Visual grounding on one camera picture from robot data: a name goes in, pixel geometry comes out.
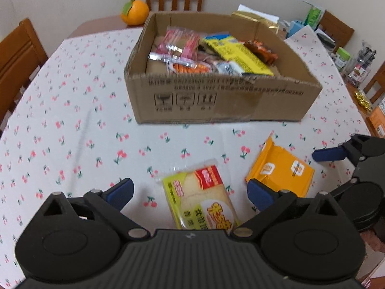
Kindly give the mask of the orange carrot strip packet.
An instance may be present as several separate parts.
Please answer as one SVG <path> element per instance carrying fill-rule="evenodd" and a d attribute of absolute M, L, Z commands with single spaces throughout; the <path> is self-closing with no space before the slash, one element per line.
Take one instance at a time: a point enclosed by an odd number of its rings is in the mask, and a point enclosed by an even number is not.
<path fill-rule="evenodd" d="M 176 55 L 150 52 L 148 59 L 164 63 L 170 72 L 176 74 L 205 74 L 213 72 L 211 65 L 191 59 L 180 58 Z"/>

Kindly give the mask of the green lid bottle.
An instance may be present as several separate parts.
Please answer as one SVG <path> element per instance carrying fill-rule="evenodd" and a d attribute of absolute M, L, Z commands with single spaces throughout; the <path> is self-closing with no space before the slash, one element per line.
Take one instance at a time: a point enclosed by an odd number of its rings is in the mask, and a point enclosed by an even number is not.
<path fill-rule="evenodd" d="M 334 63 L 338 71 L 342 71 L 350 61 L 351 55 L 344 48 L 339 47 L 334 56 Z"/>

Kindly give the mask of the pile of white papers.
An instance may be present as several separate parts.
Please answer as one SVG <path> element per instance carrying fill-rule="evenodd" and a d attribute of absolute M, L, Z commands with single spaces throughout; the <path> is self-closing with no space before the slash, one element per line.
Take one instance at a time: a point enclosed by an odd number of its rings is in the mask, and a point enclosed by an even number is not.
<path fill-rule="evenodd" d="M 323 46 L 327 50 L 334 50 L 335 48 L 335 41 L 330 36 L 328 36 L 323 30 L 317 29 L 314 31 L 320 42 L 323 44 Z"/>

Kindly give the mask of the red orange spicy packet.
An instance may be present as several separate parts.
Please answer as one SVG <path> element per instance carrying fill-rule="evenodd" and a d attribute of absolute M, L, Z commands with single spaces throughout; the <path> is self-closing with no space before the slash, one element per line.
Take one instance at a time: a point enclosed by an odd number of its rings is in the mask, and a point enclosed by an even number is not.
<path fill-rule="evenodd" d="M 244 46 L 266 65 L 273 65 L 278 60 L 278 55 L 258 40 L 248 40 Z"/>

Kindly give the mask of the wooden chair at left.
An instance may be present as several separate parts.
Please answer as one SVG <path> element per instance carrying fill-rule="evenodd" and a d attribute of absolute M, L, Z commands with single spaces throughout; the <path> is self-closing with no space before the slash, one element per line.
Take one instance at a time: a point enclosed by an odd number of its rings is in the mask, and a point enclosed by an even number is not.
<path fill-rule="evenodd" d="M 28 18 L 1 41 L 1 119 L 15 109 L 20 89 L 29 86 L 30 76 L 47 60 L 48 56 Z"/>

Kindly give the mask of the wooden chair far right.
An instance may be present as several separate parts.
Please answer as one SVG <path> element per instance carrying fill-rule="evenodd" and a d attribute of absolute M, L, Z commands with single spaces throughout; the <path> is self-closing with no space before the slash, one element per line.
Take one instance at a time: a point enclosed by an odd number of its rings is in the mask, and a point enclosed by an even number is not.
<path fill-rule="evenodd" d="M 353 28 L 345 24 L 345 22 L 338 19 L 329 11 L 325 11 L 318 24 L 318 28 L 334 40 L 334 52 L 336 52 L 339 48 L 344 48 L 354 34 Z"/>

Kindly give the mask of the orange snack packet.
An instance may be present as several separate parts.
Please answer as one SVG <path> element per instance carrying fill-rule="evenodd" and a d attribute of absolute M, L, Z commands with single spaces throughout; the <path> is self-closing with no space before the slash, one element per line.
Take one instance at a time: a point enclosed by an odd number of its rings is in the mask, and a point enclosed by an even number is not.
<path fill-rule="evenodd" d="M 314 169 L 288 150 L 275 145 L 269 137 L 245 180 L 258 180 L 269 189 L 287 189 L 303 198 L 307 196 Z"/>

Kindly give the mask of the orange label clear box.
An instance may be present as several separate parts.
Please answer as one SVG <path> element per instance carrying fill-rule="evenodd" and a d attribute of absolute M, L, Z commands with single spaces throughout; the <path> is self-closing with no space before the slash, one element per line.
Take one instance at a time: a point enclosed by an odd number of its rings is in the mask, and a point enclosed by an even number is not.
<path fill-rule="evenodd" d="M 368 113 L 366 124 L 372 136 L 385 137 L 385 98 Z"/>

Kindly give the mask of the wooden chair near right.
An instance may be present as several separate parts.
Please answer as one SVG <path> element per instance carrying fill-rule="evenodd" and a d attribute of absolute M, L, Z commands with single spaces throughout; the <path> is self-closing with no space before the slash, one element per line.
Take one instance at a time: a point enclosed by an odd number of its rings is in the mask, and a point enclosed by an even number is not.
<path fill-rule="evenodd" d="M 384 82 L 385 82 L 385 62 L 383 62 L 380 68 L 376 71 L 374 76 L 370 79 L 368 84 L 364 87 L 364 93 L 369 98 L 371 104 L 375 104 L 381 96 L 384 95 Z"/>

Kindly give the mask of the yellow blue noodle packet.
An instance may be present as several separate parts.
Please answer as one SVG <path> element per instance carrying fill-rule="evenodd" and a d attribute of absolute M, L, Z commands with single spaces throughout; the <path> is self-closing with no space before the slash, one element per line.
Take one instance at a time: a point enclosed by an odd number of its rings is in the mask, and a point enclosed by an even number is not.
<path fill-rule="evenodd" d="M 228 33 L 207 35 L 203 42 L 223 60 L 236 63 L 241 69 L 241 74 L 274 75 L 265 63 Z"/>

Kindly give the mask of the yellow green cake packet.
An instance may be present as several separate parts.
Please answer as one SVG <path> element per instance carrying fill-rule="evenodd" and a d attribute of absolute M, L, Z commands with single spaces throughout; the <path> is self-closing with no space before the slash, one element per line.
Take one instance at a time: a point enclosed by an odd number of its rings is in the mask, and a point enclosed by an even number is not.
<path fill-rule="evenodd" d="M 230 199 L 232 187 L 226 181 L 214 158 L 174 168 L 157 178 L 176 228 L 225 230 L 229 234 L 240 221 Z"/>

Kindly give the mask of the open cardboard box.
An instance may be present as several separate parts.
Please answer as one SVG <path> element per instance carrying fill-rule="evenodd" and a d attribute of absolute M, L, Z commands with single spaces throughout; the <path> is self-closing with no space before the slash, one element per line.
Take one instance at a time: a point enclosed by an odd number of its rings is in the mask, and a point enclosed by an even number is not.
<path fill-rule="evenodd" d="M 322 90 L 264 24 L 201 12 L 151 14 L 125 82 L 141 124 L 299 121 Z"/>

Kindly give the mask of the pink clear snack packet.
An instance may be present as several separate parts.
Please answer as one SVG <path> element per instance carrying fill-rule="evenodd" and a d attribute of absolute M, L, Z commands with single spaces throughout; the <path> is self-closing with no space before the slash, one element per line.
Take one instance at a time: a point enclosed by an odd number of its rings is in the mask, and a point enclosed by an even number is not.
<path fill-rule="evenodd" d="M 156 53 L 175 55 L 197 60 L 201 34 L 187 28 L 168 26 L 166 34 L 156 48 Z"/>

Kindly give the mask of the orange with green leaf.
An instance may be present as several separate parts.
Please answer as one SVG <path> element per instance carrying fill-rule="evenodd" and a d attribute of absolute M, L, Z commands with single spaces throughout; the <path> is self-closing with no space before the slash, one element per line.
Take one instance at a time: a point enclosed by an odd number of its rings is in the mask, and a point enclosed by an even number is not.
<path fill-rule="evenodd" d="M 121 19 L 128 26 L 143 25 L 149 16 L 148 5 L 141 0 L 129 0 L 121 11 Z"/>

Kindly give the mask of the white blue snack packet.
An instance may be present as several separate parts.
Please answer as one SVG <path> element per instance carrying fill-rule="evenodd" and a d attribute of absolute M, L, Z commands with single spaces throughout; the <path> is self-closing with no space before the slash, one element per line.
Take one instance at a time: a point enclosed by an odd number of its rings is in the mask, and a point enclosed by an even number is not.
<path fill-rule="evenodd" d="M 219 74 L 241 76 L 245 71 L 235 61 L 213 61 L 215 71 Z"/>

